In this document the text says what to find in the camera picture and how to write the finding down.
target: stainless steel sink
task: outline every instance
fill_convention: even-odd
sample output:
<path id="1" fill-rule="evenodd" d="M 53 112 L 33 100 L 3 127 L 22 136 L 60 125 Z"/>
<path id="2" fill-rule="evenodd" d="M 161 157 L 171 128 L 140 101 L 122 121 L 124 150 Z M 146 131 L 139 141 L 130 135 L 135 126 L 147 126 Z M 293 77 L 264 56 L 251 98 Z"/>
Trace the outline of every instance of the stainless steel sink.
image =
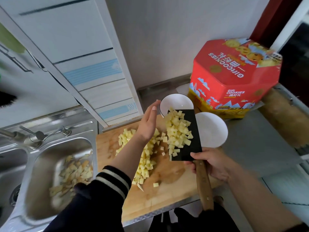
<path id="1" fill-rule="evenodd" d="M 61 183 L 59 176 L 64 169 L 67 156 L 72 155 L 77 161 L 92 150 L 91 143 L 85 138 L 75 138 L 54 144 L 45 149 L 36 159 L 26 193 L 26 215 L 32 220 L 41 220 L 57 215 L 72 197 L 70 192 L 63 197 L 49 196 L 49 188 Z"/>
<path id="2" fill-rule="evenodd" d="M 0 153 L 0 227 L 15 207 L 27 159 L 27 152 L 23 149 Z"/>

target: empty bowl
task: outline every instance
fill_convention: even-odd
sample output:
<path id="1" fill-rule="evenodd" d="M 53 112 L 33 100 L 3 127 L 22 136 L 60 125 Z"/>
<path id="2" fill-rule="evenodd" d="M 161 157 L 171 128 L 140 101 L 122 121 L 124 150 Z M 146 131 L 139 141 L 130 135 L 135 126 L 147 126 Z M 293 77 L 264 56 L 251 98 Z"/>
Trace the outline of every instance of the empty bowl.
<path id="1" fill-rule="evenodd" d="M 225 122 L 209 112 L 195 114 L 202 147 L 219 147 L 227 139 L 228 130 Z"/>
<path id="2" fill-rule="evenodd" d="M 160 103 L 160 113 L 164 117 L 172 107 L 174 110 L 193 109 L 192 101 L 183 94 L 170 94 L 164 97 Z"/>

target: right hand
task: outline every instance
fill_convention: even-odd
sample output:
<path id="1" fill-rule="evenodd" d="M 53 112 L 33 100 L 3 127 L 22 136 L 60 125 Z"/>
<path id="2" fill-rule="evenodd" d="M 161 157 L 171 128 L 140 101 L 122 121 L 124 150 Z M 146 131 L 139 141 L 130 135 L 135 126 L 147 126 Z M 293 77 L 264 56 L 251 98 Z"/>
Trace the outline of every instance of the right hand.
<path id="1" fill-rule="evenodd" d="M 199 153 L 191 152 L 191 156 L 196 160 L 206 160 L 208 174 L 227 182 L 230 177 L 230 172 L 239 165 L 216 148 L 203 147 L 202 150 L 203 152 Z M 185 161 L 184 163 L 190 165 L 192 172 L 196 173 L 196 166 L 193 162 Z"/>

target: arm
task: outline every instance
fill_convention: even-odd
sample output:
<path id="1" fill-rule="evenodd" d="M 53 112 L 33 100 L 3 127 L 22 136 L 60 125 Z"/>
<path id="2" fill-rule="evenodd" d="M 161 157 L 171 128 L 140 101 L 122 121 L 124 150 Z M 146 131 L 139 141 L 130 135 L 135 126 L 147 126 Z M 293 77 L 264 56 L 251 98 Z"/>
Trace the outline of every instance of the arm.
<path id="1" fill-rule="evenodd" d="M 203 152 L 191 156 L 206 160 L 210 174 L 228 183 L 254 231 L 285 231 L 302 223 L 256 178 L 218 149 L 203 148 Z"/>
<path id="2" fill-rule="evenodd" d="M 146 110 L 133 138 L 122 148 L 111 164 L 105 166 L 89 184 L 77 183 L 76 196 L 47 226 L 45 232 L 123 231 L 122 206 L 131 187 L 141 153 L 156 128 L 157 100 Z"/>

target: sink drain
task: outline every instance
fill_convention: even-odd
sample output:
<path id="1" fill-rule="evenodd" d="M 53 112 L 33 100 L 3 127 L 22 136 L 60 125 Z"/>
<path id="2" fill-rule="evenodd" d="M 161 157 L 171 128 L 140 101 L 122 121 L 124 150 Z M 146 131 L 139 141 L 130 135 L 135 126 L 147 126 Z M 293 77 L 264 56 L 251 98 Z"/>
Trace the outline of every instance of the sink drain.
<path id="1" fill-rule="evenodd" d="M 16 205 L 16 201 L 17 201 L 17 198 L 18 198 L 18 194 L 19 194 L 19 190 L 20 190 L 20 185 L 18 185 L 12 192 L 11 196 L 10 196 L 10 205 L 12 207 L 15 207 Z"/>

